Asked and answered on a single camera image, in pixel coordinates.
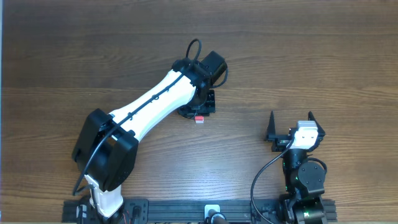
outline black base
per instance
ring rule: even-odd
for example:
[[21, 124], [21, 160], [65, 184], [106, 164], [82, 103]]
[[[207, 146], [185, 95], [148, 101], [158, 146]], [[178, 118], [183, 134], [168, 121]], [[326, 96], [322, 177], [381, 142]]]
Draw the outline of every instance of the black base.
[[[63, 223], [99, 223], [95, 209], [90, 205], [88, 197], [80, 201], [66, 201], [63, 204]], [[275, 208], [278, 200], [255, 200], [263, 215], [274, 223], [282, 223], [276, 217]], [[76, 208], [85, 205], [85, 217], [77, 219]], [[249, 200], [179, 200], [153, 201], [146, 199], [125, 199], [124, 208], [129, 212], [132, 224], [146, 223], [203, 223], [205, 205], [220, 205], [221, 212], [230, 223], [265, 224], [259, 215], [252, 209]], [[324, 200], [328, 222], [337, 222], [336, 206], [333, 200]]]

